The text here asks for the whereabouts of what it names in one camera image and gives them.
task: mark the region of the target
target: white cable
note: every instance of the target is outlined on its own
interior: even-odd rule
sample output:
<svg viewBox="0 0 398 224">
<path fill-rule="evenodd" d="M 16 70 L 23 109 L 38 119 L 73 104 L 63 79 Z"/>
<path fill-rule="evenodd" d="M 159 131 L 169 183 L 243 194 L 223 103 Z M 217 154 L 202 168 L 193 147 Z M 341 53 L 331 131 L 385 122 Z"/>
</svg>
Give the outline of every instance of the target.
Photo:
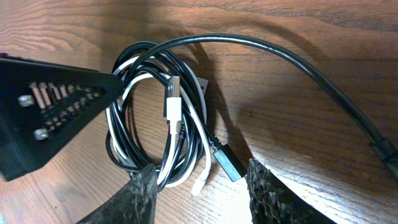
<svg viewBox="0 0 398 224">
<path fill-rule="evenodd" d="M 114 71 L 113 74 L 114 74 L 114 75 L 117 75 L 119 72 L 121 72 L 123 69 L 125 69 L 128 65 L 134 63 L 134 61 L 135 61 L 137 58 L 138 58 L 138 57 L 134 57 L 134 58 L 131 58 L 131 59 L 127 60 L 127 61 L 124 62 L 122 65 L 120 65 L 120 66 Z M 200 90 L 201 88 L 200 88 L 199 82 L 198 82 L 198 80 L 197 80 L 195 74 L 193 73 L 192 69 L 191 69 L 187 64 L 184 63 L 184 65 L 187 67 L 188 71 L 190 72 L 190 75 L 192 76 L 192 78 L 193 78 L 193 80 L 194 80 L 194 82 L 195 82 L 196 87 Z M 132 90 L 132 88 L 134 87 L 134 85 L 135 85 L 138 81 L 141 81 L 141 80 L 146 79 L 146 78 L 151 78 L 151 77 L 153 77 L 151 74 L 149 74 L 149 73 L 143 73 L 142 75 L 139 75 L 139 76 L 137 76 L 136 78 L 134 78 L 133 80 L 131 80 L 131 82 L 128 84 L 127 88 L 125 89 L 125 91 L 124 91 L 124 93 L 123 93 L 123 95 L 122 95 L 121 101 L 120 101 L 120 103 L 119 103 L 119 109 L 120 109 L 120 106 L 123 104 L 123 102 L 126 100 L 128 94 L 129 94 L 129 92 Z M 205 182 L 206 182 L 206 179 L 207 179 L 207 177 L 208 177 L 208 174 L 210 173 L 210 168 L 211 168 L 211 152 L 210 152 L 210 145 L 209 145 L 209 142 L 208 142 L 208 140 L 207 140 L 207 136 L 206 136 L 205 130 L 203 129 L 203 126 L 201 125 L 199 116 L 197 115 L 197 112 L 195 111 L 195 108 L 193 107 L 192 102 L 190 101 L 190 99 L 189 99 L 187 93 L 185 92 L 185 90 L 184 90 L 182 87 L 180 87 L 180 91 L 181 91 L 181 96 L 182 96 L 182 98 L 184 99 L 185 103 L 187 104 L 188 109 L 189 109 L 189 111 L 190 111 L 190 114 L 191 114 L 191 116 L 192 116 L 192 118 L 193 118 L 193 120 L 194 120 L 194 122 L 195 122 L 195 125 L 196 125 L 198 131 L 199 131 L 199 134 L 200 134 L 200 137 L 201 137 L 203 146 L 204 146 L 204 148 L 205 148 L 206 165 L 205 165 L 204 170 L 201 172 L 200 176 L 197 178 L 197 181 L 195 182 L 195 184 L 194 184 L 194 186 L 193 186 L 193 188 L 192 188 L 192 191 L 191 191 L 191 193 L 192 193 L 193 195 L 198 195 L 198 194 L 200 193 L 200 190 L 203 188 L 203 186 L 204 186 L 204 184 L 205 184 Z M 207 116 L 207 114 L 206 114 L 206 103 L 205 103 L 205 99 L 204 99 L 204 96 L 203 96 L 202 91 L 198 91 L 198 92 L 199 92 L 199 97 L 200 97 L 200 103 L 201 103 L 201 107 L 202 107 L 203 117 L 204 117 L 205 122 L 206 122 L 206 116 Z M 128 160 L 127 162 L 132 162 L 132 161 L 128 158 L 128 156 L 125 155 L 125 154 L 123 153 L 123 151 L 120 149 L 119 143 L 115 140 L 116 138 L 114 137 L 114 130 L 113 130 L 113 127 L 111 127 L 111 122 L 110 122 L 110 121 L 111 121 L 111 118 L 110 118 L 110 113 L 109 113 L 109 112 L 110 112 L 110 111 L 109 111 L 109 108 L 107 108 L 107 109 L 106 109 L 106 114 L 107 114 L 108 126 L 109 126 L 109 130 L 112 129 L 112 131 L 110 131 L 110 132 L 111 132 L 112 139 L 113 139 L 113 141 L 114 141 L 114 146 L 116 146 L 116 153 L 117 153 L 117 154 L 120 154 L 121 157 L 122 157 L 123 159 Z M 170 144 L 170 153 L 169 153 L 169 157 L 168 157 L 167 160 L 166 160 L 165 169 L 162 170 L 162 171 L 160 172 L 160 174 L 159 174 L 159 177 L 158 177 L 158 180 L 157 180 L 157 183 L 158 183 L 158 184 L 160 184 L 160 183 L 164 180 L 165 176 L 167 175 L 167 172 L 168 172 L 169 169 L 171 168 L 172 158 L 173 158 L 174 153 L 175 153 L 175 142 L 176 142 L 176 136 L 172 134 L 172 137 L 171 137 L 171 144 Z M 186 173 L 185 173 L 178 181 L 176 181 L 176 182 L 174 182 L 174 183 L 172 183 L 172 184 L 167 184 L 166 187 L 175 187 L 175 186 L 177 186 L 177 185 L 180 185 L 182 182 L 184 182 L 184 181 L 189 177 L 189 175 L 192 173 L 192 170 L 193 170 L 193 168 L 194 168 L 194 166 L 195 166 L 195 162 L 196 162 L 196 158 L 197 158 L 197 150 L 198 150 L 198 145 L 196 145 L 196 147 L 195 147 L 194 159 L 193 159 L 192 162 L 189 164 L 189 167 L 188 167 Z"/>
</svg>

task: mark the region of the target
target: brown wood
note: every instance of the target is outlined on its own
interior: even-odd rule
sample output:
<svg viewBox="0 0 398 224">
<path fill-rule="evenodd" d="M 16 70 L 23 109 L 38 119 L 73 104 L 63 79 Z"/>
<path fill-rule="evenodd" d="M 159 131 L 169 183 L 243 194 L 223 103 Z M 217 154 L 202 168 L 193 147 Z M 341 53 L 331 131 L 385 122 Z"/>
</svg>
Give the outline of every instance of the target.
<svg viewBox="0 0 398 224">
<path fill-rule="evenodd" d="M 269 40 L 311 61 L 398 145 L 398 2 L 370 0 L 75 0 L 0 2 L 0 51 L 109 72 L 138 40 L 229 32 Z M 175 51 L 207 78 L 209 124 L 248 163 L 255 157 L 338 223 L 397 223 L 398 184 L 350 118 L 311 79 L 269 53 L 233 44 Z M 134 91 L 140 142 L 161 158 L 163 90 Z M 44 168 L 0 183 L 0 222 L 74 223 L 128 180 L 106 155 L 104 114 Z M 157 199 L 156 223 L 250 223 L 244 180 L 214 164 L 199 197 L 194 174 Z"/>
</svg>

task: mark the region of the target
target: black plastic object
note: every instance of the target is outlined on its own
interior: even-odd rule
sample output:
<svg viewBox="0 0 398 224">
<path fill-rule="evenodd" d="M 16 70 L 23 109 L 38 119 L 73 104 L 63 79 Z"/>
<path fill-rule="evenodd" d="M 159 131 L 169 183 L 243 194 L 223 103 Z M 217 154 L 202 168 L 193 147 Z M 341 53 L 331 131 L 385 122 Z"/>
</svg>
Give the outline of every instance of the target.
<svg viewBox="0 0 398 224">
<path fill-rule="evenodd" d="M 258 161 L 250 161 L 246 182 L 253 224 L 334 223 L 304 202 Z"/>
<path fill-rule="evenodd" d="M 0 171 L 5 179 L 41 168 L 121 88 L 110 74 L 0 54 Z"/>
<path fill-rule="evenodd" d="M 214 157 L 233 182 L 246 175 L 246 168 L 228 144 L 213 148 L 215 149 Z"/>
<path fill-rule="evenodd" d="M 107 202 L 78 223 L 145 223 L 155 222 L 157 175 L 153 164 L 140 172 Z"/>
</svg>

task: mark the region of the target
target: wooden surface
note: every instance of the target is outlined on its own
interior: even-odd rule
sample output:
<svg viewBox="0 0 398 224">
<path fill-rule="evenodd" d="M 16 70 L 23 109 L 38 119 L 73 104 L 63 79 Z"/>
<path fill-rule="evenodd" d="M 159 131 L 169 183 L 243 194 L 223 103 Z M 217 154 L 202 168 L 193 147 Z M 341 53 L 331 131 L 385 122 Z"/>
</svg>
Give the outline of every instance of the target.
<svg viewBox="0 0 398 224">
<path fill-rule="evenodd" d="M 75 0 L 0 2 L 0 52 L 110 72 L 125 47 L 229 32 L 283 45 L 311 61 L 398 145 L 398 2 L 387 0 Z M 245 161 L 260 160 L 338 223 L 398 223 L 398 184 L 368 140 L 311 79 L 269 53 L 233 44 L 175 51 L 210 81 L 209 124 Z M 129 119 L 161 158 L 163 90 L 146 80 Z M 44 168 L 0 183 L 0 223 L 74 223 L 128 180 L 106 155 L 104 114 Z M 156 223 L 250 223 L 244 180 L 213 163 L 198 197 L 200 163 L 157 199 Z"/>
</svg>

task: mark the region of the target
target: black cable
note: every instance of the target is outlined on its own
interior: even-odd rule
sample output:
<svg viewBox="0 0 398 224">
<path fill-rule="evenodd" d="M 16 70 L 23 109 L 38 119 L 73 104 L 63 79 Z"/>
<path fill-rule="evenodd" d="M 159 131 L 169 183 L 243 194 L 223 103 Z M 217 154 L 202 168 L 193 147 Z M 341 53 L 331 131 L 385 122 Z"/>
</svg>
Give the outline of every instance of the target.
<svg viewBox="0 0 398 224">
<path fill-rule="evenodd" d="M 202 126 L 204 127 L 207 137 L 209 138 L 210 142 L 215 144 L 215 142 L 219 142 L 219 140 L 215 137 L 213 133 L 211 133 L 211 131 L 205 125 L 204 117 L 201 112 L 200 98 L 198 94 L 198 92 L 201 90 L 198 90 L 196 88 L 195 82 L 193 81 L 193 78 L 187 71 L 187 68 L 185 67 L 183 62 L 178 59 L 178 57 L 173 52 L 169 50 L 172 47 L 178 47 L 181 45 L 194 44 L 199 42 L 227 42 L 234 44 L 243 44 L 276 54 L 295 65 L 298 69 L 303 71 L 312 80 L 314 80 L 331 98 L 334 99 L 334 101 L 341 108 L 345 110 L 345 112 L 355 121 L 355 123 L 362 129 L 364 134 L 370 139 L 371 143 L 377 148 L 380 158 L 387 163 L 387 166 L 398 178 L 398 152 L 391 144 L 391 142 L 385 139 L 377 130 L 377 128 L 372 124 L 372 122 L 370 122 L 370 120 L 359 110 L 359 108 L 356 107 L 354 103 L 339 89 L 337 89 L 337 87 L 319 70 L 309 64 L 303 58 L 276 44 L 272 44 L 265 40 L 253 37 L 235 34 L 191 35 L 172 39 L 159 45 L 153 42 L 137 42 L 130 45 L 120 54 L 114 64 L 113 71 L 115 71 L 115 69 L 117 69 L 126 60 L 130 59 L 133 55 L 141 54 L 137 58 L 137 60 L 133 64 L 131 64 L 126 73 L 119 74 L 121 78 L 123 78 L 124 76 L 124 85 L 127 86 L 133 78 L 137 77 L 142 72 L 145 72 L 153 75 L 153 77 L 160 81 L 163 86 L 167 86 L 167 80 L 164 76 L 160 74 L 165 73 L 166 70 L 158 63 L 151 61 L 150 58 L 154 57 L 155 59 L 157 59 L 160 63 L 163 64 L 163 66 L 167 67 L 167 69 L 169 70 L 169 74 L 180 77 L 181 86 L 187 92 L 189 99 L 191 100 L 197 114 L 199 115 L 200 121 L 202 123 Z M 195 123 L 190 116 L 187 105 L 183 103 L 182 106 L 184 117 L 183 120 L 185 123 L 184 125 L 186 131 L 187 151 L 185 152 L 185 155 L 182 156 L 183 160 L 174 160 L 173 169 L 169 171 L 169 173 L 167 174 L 167 178 L 159 185 L 160 190 L 163 189 L 167 183 L 177 181 L 187 171 L 188 165 L 193 159 L 193 149 L 197 144 L 199 144 L 200 146 L 197 152 L 197 161 L 199 161 L 204 155 L 204 149 L 201 147 L 201 139 L 199 137 L 198 131 L 196 130 Z M 118 111 L 117 102 L 115 101 L 113 103 L 111 107 L 112 125 L 115 126 L 117 135 L 121 135 L 117 136 L 118 142 L 123 144 L 122 147 L 126 149 L 129 156 L 134 157 L 134 163 L 136 163 L 137 166 L 142 167 L 150 162 L 150 159 L 147 156 L 143 155 L 142 151 L 139 150 L 138 147 L 136 147 L 132 138 L 129 137 L 129 132 L 127 131 L 126 125 L 124 123 L 124 111 L 126 105 L 122 105 L 122 108 L 122 111 Z M 109 142 L 110 140 L 108 134 L 106 139 L 107 151 L 109 156 L 111 157 Z M 183 142 L 179 141 L 176 152 L 181 152 L 182 145 Z M 165 155 L 163 159 L 163 164 L 165 163 L 166 157 L 167 156 Z M 131 168 L 128 166 L 123 166 L 114 157 L 111 157 L 111 159 L 113 162 L 115 162 L 117 166 L 122 167 L 123 169 Z M 139 168 L 131 169 L 131 171 L 133 172 L 137 170 L 139 170 Z"/>
</svg>

